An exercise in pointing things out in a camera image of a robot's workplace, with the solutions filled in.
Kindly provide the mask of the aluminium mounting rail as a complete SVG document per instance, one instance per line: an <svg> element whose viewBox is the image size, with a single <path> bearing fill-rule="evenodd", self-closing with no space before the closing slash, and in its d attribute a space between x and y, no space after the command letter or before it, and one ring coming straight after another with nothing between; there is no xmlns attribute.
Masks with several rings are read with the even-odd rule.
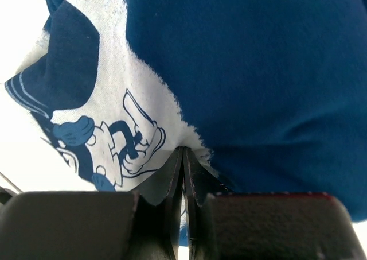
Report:
<svg viewBox="0 0 367 260"><path fill-rule="evenodd" d="M3 173L0 173L0 175L2 183L6 183L6 185L9 186L10 189L15 193L22 193L22 190L18 188L11 180L9 180Z"/></svg>

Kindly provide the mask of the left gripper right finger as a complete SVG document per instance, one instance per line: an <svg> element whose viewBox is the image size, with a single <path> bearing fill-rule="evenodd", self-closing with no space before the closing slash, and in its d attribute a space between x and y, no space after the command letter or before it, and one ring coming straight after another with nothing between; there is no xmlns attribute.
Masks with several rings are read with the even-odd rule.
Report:
<svg viewBox="0 0 367 260"><path fill-rule="evenodd" d="M190 259L365 259L326 193L234 193L183 149Z"/></svg>

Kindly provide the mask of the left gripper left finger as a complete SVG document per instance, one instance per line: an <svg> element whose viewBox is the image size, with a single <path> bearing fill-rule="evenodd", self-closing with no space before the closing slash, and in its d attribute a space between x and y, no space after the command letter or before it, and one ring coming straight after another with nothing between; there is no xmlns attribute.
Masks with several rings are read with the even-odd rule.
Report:
<svg viewBox="0 0 367 260"><path fill-rule="evenodd" d="M129 192L27 192L1 205L2 259L177 259L182 148Z"/></svg>

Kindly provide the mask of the navy blue t-shirt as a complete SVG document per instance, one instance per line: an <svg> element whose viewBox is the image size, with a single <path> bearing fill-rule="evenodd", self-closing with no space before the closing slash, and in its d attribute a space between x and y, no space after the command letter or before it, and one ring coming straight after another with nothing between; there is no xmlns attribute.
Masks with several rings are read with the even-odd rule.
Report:
<svg viewBox="0 0 367 260"><path fill-rule="evenodd" d="M366 219L366 0L46 0L1 84L23 192L129 191L179 146L235 192Z"/></svg>

